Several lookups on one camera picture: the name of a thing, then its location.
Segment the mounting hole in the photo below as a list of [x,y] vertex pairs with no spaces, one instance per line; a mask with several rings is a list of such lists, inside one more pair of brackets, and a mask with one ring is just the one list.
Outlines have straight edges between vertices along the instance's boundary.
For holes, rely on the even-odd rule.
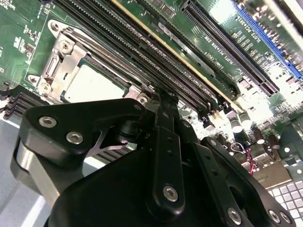
[[217,176],[217,175],[218,175],[218,172],[215,171],[214,169],[212,169],[212,173],[213,173],[214,176]]
[[52,22],[51,23],[51,29],[53,31],[57,32],[57,31],[59,31],[59,26],[56,23]]
[[171,156],[171,157],[173,157],[173,156],[174,156],[174,154],[172,153],[172,151],[171,151],[171,150],[168,150],[168,151],[167,151],[167,153],[168,153],[168,155],[169,155],[169,156]]

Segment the screw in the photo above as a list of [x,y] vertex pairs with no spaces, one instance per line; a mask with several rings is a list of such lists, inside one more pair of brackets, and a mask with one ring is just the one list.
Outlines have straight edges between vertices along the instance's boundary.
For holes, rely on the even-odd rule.
[[51,86],[46,82],[39,84],[37,89],[38,92],[42,95],[48,95],[52,91]]
[[287,223],[289,223],[289,224],[292,223],[291,220],[289,219],[289,217],[288,217],[285,213],[280,212],[280,214],[281,214],[282,218],[283,218]]
[[59,31],[59,26],[56,23],[52,22],[51,23],[51,29],[53,31],[57,32],[57,31]]
[[184,121],[183,124],[185,125],[185,127],[188,127],[188,128],[190,127],[190,123],[188,123],[186,121]]
[[141,104],[147,103],[147,98],[144,96],[141,96],[137,99]]
[[217,143],[216,143],[214,140],[210,140],[210,143],[211,143],[213,146],[217,146]]
[[269,210],[268,212],[270,214],[271,219],[273,219],[276,223],[281,222],[280,218],[278,217],[278,215],[275,212],[273,212],[272,210]]
[[72,45],[66,40],[61,40],[58,43],[58,50],[62,53],[70,53],[72,51]]
[[76,131],[69,132],[66,135],[66,139],[72,144],[81,144],[83,142],[83,136]]
[[227,210],[228,216],[230,217],[230,219],[236,224],[236,225],[240,225],[242,220],[240,215],[238,214],[238,212],[234,209],[229,207]]
[[40,117],[39,124],[42,127],[53,128],[57,125],[57,121],[53,117],[44,116],[44,117]]
[[142,110],[142,108],[137,104],[134,105],[134,108],[137,109],[137,110]]
[[166,185],[163,188],[163,194],[165,198],[171,202],[176,202],[178,200],[178,193],[172,186]]

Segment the capacitor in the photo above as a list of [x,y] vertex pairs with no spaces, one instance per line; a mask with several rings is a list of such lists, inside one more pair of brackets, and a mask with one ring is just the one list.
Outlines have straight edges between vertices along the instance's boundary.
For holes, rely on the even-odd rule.
[[242,125],[238,119],[232,120],[231,126],[232,126],[233,133],[239,133],[243,130]]
[[276,137],[276,135],[274,135],[274,134],[270,135],[268,137],[268,142],[269,142],[271,148],[276,149],[276,150],[278,150],[280,148],[279,141],[278,141],[278,138]]
[[245,130],[249,130],[250,127],[251,127],[251,119],[249,117],[249,115],[246,113],[242,114],[240,116],[240,121],[241,121],[241,124],[242,124],[242,127],[245,129]]
[[265,142],[265,139],[260,129],[255,129],[253,133],[257,141],[257,144],[263,144]]

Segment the pcie slot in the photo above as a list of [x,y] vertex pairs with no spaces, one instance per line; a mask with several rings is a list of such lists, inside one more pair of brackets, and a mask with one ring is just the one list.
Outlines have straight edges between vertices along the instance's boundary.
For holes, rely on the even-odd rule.
[[147,36],[147,34],[143,33],[136,35],[134,34],[134,32],[131,32],[131,29],[129,29],[130,24],[121,24],[120,21],[124,20],[124,18],[121,16],[119,20],[117,19],[117,23],[112,23],[113,19],[115,18],[109,17],[109,13],[114,12],[115,9],[112,8],[111,11],[106,10],[104,5],[108,2],[103,1],[102,4],[95,0],[73,0],[72,2],[77,4],[84,11],[86,11],[92,17],[92,19],[94,18],[95,20],[102,23],[102,25],[106,27],[112,33],[112,35],[116,36],[120,40],[123,40],[126,45],[128,45],[132,50],[137,51],[137,53],[143,58],[145,58],[147,61],[150,61],[152,59],[152,62],[156,63],[156,67],[159,67],[159,69],[161,69],[160,72],[164,76],[169,76],[170,78],[173,78],[176,83],[184,83],[187,87],[191,87],[191,89],[193,90],[192,96],[196,100],[199,100],[199,97],[201,97],[203,99],[203,102],[205,103],[211,101],[209,97],[206,97],[205,94],[201,92],[200,87],[198,87],[192,81],[188,81],[188,79],[184,78],[184,76],[181,75],[182,72],[176,67],[174,67],[174,64],[169,62],[169,59],[165,58],[165,60],[169,64],[167,64],[165,61],[161,61],[160,59],[163,58],[163,56],[160,56],[155,50],[147,48],[146,45],[144,45],[145,43],[143,43],[142,37]]
[[68,1],[63,0],[57,0],[56,5],[68,13],[80,25],[85,27],[102,44],[115,50],[115,52],[118,53],[116,54],[117,57],[123,56],[126,59],[125,64],[130,65],[129,61],[131,60],[132,64],[137,67],[139,71],[144,71],[144,73],[142,73],[142,77],[144,79],[150,80],[156,86],[164,87],[167,90],[176,92],[177,95],[192,108],[199,109],[202,105],[204,105],[201,99],[197,100],[192,96],[192,92],[189,90],[189,88],[185,87],[178,81],[173,80],[172,78],[161,76],[159,71],[157,71],[157,69],[155,69],[149,63],[143,61],[142,57],[137,52],[127,48],[127,46],[121,40],[113,37],[113,35],[109,33],[109,31],[106,30],[100,24],[100,22],[92,20],[92,18],[88,17],[87,15],[83,15],[82,9]]
[[249,55],[241,47],[231,40],[229,34],[216,25],[216,22],[213,21],[199,3],[195,4],[194,1],[188,1],[182,11],[267,96],[279,91],[279,88],[265,72],[250,59]]
[[258,36],[265,42],[265,44],[271,49],[271,51],[275,54],[275,56],[285,65],[285,67],[294,74],[297,79],[301,79],[302,75],[299,71],[295,68],[295,66],[290,63],[286,62],[285,58],[283,57],[283,53],[276,47],[276,45],[271,41],[271,39],[265,34],[263,29],[257,24],[256,21],[242,8],[237,6],[237,3],[234,0],[231,0],[234,4],[235,9],[237,12],[244,18],[244,20],[253,28],[253,30],[258,34]]

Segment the black metal bracket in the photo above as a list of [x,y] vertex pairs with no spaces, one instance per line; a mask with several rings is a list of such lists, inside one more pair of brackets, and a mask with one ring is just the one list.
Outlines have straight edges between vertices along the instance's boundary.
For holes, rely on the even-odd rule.
[[[37,107],[25,113],[17,147],[22,144],[47,169],[55,168],[56,176],[60,171],[78,173],[85,156],[96,152],[93,147],[114,148],[125,141],[138,145],[138,150],[81,180],[74,176],[68,187],[56,184],[61,195],[49,227],[89,227],[101,221],[104,226],[295,226],[289,213],[218,141],[207,137],[200,143],[193,127],[180,119],[174,96],[159,92],[159,101],[156,113],[132,99]],[[55,126],[49,127],[52,121],[41,125],[45,116],[55,119]],[[97,131],[103,135],[96,147]],[[69,132],[78,137],[67,138]],[[20,156],[15,152],[13,160]],[[18,165],[25,168],[31,164],[27,161]],[[33,175],[36,168],[28,169]],[[41,182],[33,182],[47,193]]]

